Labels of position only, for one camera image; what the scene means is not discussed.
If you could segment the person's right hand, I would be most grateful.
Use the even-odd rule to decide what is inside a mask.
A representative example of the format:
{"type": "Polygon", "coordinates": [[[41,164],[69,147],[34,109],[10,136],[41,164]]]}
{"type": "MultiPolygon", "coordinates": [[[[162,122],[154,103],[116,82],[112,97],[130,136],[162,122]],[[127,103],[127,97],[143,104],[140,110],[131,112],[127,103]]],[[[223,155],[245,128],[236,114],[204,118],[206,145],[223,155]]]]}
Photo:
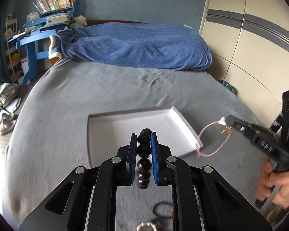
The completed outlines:
{"type": "Polygon", "coordinates": [[[256,186],[256,198],[264,201],[271,196],[271,187],[280,186],[272,203],[283,209],[289,209],[289,171],[275,173],[269,158],[265,158],[256,186]]]}

